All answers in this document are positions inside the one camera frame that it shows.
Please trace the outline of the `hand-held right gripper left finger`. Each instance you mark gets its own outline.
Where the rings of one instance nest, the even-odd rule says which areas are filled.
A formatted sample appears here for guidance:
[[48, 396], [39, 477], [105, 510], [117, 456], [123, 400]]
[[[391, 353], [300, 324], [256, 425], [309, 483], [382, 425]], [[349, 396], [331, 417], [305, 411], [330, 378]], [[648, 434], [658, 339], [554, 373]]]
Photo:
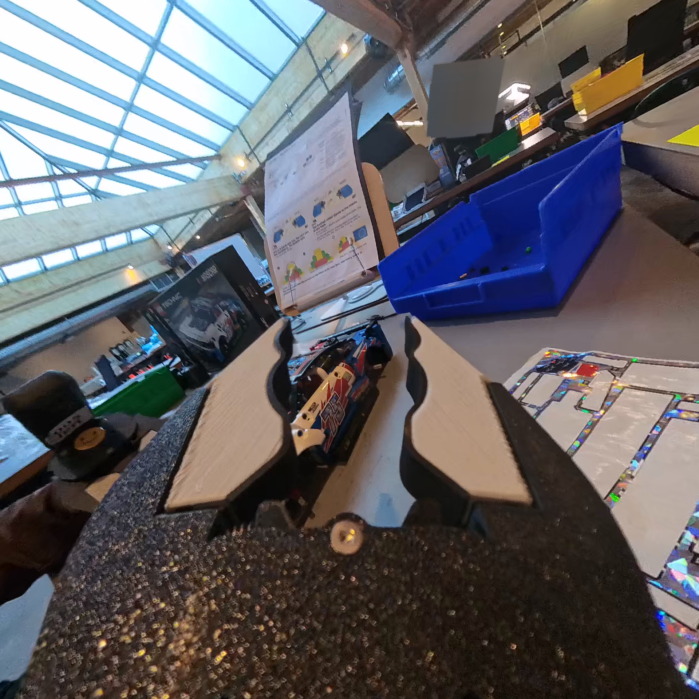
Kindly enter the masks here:
[[165, 512], [283, 500], [299, 469], [291, 434], [289, 319], [276, 321], [209, 387], [164, 502]]

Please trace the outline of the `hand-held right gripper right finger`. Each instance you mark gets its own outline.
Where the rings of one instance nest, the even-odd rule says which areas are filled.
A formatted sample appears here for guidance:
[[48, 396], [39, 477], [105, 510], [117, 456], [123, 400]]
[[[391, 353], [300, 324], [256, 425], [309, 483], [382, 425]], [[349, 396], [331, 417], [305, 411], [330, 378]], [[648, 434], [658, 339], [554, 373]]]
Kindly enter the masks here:
[[533, 505], [492, 383], [413, 316], [405, 319], [408, 410], [400, 479], [428, 517], [464, 525], [475, 505]]

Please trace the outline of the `green plastic bin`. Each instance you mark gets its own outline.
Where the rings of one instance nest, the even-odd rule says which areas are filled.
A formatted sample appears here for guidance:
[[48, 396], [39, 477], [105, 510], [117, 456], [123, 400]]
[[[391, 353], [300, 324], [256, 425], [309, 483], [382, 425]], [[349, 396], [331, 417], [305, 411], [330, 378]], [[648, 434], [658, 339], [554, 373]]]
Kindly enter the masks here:
[[96, 416], [123, 413], [160, 418], [185, 397], [167, 365], [161, 364], [128, 380], [119, 389], [89, 400]]

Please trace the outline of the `toy brick race car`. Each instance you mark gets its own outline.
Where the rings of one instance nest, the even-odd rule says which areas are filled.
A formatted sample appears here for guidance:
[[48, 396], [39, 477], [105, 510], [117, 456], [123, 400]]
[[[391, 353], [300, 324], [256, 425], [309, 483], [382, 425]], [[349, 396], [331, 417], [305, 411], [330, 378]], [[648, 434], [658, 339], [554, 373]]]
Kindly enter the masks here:
[[302, 465], [325, 469], [347, 462], [392, 356], [374, 316], [289, 360], [291, 433]]

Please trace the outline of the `person's left forearm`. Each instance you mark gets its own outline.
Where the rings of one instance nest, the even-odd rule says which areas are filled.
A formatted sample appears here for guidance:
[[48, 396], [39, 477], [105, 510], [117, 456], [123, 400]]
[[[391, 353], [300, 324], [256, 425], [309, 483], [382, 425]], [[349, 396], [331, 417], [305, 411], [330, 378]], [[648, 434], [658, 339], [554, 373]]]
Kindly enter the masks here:
[[83, 484], [57, 481], [2, 510], [2, 604], [61, 571], [98, 504]]

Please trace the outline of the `grey desk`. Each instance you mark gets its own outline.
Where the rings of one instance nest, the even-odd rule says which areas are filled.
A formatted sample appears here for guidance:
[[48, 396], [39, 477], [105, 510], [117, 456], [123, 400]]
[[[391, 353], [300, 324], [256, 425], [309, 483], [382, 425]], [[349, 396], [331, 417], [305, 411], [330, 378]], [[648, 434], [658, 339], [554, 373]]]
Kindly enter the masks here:
[[[415, 500], [398, 474], [404, 422], [413, 405], [406, 389], [407, 316], [380, 321], [394, 359], [379, 381], [380, 398], [349, 465], [330, 477], [307, 526], [343, 512], [371, 525], [398, 526]], [[625, 208], [559, 307], [426, 325], [493, 380], [509, 380], [545, 347], [698, 362], [698, 258]], [[558, 499], [573, 502], [582, 491], [591, 493], [577, 464], [566, 468], [556, 471]]]

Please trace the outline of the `black toy car box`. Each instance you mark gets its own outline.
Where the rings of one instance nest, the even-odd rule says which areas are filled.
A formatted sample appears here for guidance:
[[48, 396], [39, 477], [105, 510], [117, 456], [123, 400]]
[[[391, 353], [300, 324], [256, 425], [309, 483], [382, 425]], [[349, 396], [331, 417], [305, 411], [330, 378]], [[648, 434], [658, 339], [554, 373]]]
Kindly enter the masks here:
[[227, 367], [280, 319], [233, 246], [162, 291], [148, 311], [166, 341], [208, 374]]

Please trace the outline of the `holographic sticker sheet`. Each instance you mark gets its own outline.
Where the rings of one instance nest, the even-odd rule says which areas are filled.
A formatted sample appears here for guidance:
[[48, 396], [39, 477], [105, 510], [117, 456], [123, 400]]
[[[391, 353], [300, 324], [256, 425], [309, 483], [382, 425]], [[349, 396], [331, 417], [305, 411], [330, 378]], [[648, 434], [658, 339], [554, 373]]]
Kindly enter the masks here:
[[505, 382], [613, 511], [698, 692], [698, 363], [545, 347]]

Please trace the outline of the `white stand base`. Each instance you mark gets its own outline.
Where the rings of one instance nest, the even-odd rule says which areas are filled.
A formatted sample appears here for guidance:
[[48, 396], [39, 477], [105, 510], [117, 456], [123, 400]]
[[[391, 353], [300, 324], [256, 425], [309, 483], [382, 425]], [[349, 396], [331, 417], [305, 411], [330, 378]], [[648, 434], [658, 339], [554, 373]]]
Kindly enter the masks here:
[[347, 292], [332, 302], [324, 306], [319, 315], [320, 321], [331, 321], [339, 317], [344, 312], [354, 312], [359, 307], [363, 307], [374, 301], [387, 298], [384, 283], [376, 280], [371, 284], [365, 284], [358, 289]]

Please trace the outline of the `blue plastic bin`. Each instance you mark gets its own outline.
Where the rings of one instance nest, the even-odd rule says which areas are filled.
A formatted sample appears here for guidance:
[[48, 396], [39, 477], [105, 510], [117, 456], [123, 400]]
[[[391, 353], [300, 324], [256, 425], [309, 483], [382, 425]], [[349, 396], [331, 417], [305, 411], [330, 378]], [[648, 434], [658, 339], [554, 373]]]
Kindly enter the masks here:
[[422, 321], [556, 307], [621, 212], [618, 123], [470, 195], [380, 262]]

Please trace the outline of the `printed instruction sheet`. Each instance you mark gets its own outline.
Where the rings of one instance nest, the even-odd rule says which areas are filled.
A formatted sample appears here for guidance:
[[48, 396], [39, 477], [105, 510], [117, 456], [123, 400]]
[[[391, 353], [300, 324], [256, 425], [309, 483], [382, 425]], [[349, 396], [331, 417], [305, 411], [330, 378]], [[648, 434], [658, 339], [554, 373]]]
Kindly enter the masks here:
[[359, 160], [358, 107], [345, 90], [267, 159], [265, 248], [285, 315], [371, 281], [383, 254]]

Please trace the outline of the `black computer monitor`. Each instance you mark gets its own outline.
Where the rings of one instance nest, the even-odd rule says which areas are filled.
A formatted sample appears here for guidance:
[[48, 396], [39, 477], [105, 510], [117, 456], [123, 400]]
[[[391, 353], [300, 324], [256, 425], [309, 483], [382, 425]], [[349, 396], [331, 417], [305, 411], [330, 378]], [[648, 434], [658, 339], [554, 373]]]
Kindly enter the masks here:
[[358, 140], [360, 161], [382, 170], [415, 145], [389, 113]]

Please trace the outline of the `glass skylight roof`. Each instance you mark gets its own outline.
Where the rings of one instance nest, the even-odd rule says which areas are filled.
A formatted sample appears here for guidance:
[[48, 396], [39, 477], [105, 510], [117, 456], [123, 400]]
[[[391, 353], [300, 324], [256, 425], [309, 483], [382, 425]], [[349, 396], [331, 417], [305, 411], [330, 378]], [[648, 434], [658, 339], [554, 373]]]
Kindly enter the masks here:
[[312, 1], [2, 1], [1, 221], [187, 185], [325, 16]]

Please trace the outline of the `yellow plastic bin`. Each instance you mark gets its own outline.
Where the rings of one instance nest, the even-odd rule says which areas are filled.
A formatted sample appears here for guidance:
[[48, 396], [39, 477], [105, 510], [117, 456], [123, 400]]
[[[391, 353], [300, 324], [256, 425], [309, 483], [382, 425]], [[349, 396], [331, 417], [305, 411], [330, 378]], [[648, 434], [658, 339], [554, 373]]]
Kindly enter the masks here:
[[642, 84], [644, 54], [634, 57], [606, 75], [601, 69], [572, 83], [572, 102], [577, 113], [588, 116]]

